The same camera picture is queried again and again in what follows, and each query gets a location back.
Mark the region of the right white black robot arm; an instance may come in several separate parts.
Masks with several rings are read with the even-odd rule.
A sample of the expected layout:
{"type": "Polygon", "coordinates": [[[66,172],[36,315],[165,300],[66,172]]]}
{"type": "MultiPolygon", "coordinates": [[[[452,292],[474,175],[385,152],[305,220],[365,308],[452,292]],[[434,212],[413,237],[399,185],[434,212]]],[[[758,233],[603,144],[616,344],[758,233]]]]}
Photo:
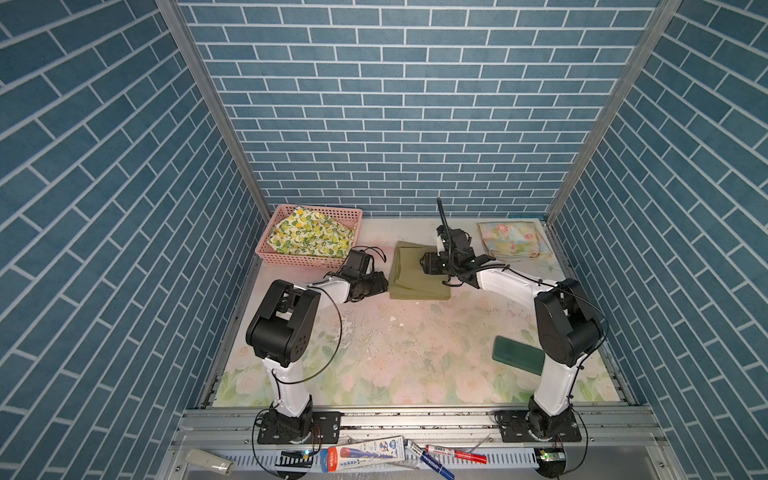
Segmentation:
{"type": "Polygon", "coordinates": [[[602,313],[574,279],[534,279],[489,255],[476,255],[470,235],[461,229],[443,224],[436,232],[437,251],[420,260],[425,274],[446,275],[533,309],[544,362],[528,420],[542,425],[564,420],[578,372],[604,339],[602,313]]]}

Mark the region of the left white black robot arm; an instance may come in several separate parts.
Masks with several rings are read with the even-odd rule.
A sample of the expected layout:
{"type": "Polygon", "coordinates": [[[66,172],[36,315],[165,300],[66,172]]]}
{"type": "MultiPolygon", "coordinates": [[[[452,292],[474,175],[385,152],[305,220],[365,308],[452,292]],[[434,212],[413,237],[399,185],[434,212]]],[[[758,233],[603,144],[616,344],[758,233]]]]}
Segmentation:
{"type": "Polygon", "coordinates": [[[311,395],[300,363],[309,345],[319,310],[338,309],[383,294],[388,281],[375,267],[385,261],[379,247],[355,246],[341,267],[306,285],[275,280],[255,310],[245,333],[246,344],[263,362],[275,397],[273,406],[281,419],[297,420],[312,414],[311,395]]]}

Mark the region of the pastel floral skirt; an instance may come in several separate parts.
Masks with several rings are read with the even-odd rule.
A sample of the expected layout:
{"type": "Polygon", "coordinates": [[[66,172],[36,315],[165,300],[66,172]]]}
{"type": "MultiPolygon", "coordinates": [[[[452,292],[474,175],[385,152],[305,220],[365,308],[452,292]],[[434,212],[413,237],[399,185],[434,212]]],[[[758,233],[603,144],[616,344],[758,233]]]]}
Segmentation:
{"type": "Polygon", "coordinates": [[[549,256],[551,250],[533,221],[478,223],[487,254],[503,261],[517,261],[549,256]]]}

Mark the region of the olive green skirt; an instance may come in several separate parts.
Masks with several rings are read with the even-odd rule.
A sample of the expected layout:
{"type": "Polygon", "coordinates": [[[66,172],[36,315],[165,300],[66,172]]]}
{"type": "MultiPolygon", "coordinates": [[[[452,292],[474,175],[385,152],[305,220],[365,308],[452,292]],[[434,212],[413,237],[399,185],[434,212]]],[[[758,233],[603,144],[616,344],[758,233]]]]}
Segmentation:
{"type": "Polygon", "coordinates": [[[443,284],[446,275],[428,275],[420,260],[427,253],[436,253],[435,246],[399,241],[390,270],[388,292],[393,300],[450,299],[450,288],[443,284]]]}

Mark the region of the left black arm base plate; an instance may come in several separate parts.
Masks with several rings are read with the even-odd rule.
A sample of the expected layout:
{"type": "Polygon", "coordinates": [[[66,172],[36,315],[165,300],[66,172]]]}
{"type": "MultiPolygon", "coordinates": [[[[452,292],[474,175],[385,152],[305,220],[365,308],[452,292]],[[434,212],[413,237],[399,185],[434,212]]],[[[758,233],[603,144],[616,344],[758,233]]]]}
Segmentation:
{"type": "Polygon", "coordinates": [[[342,414],[340,411],[318,411],[311,415],[289,417],[269,410],[255,427],[259,445],[279,444],[337,444],[342,414]]]}

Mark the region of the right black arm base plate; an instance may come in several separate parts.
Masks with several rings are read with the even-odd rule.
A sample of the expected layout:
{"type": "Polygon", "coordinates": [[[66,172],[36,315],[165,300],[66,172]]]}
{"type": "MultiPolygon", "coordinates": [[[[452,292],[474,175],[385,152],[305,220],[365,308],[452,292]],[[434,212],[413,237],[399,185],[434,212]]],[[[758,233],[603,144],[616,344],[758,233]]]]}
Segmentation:
{"type": "Polygon", "coordinates": [[[496,410],[492,419],[504,443],[581,442],[582,434],[572,409],[550,417],[535,410],[496,410]]]}

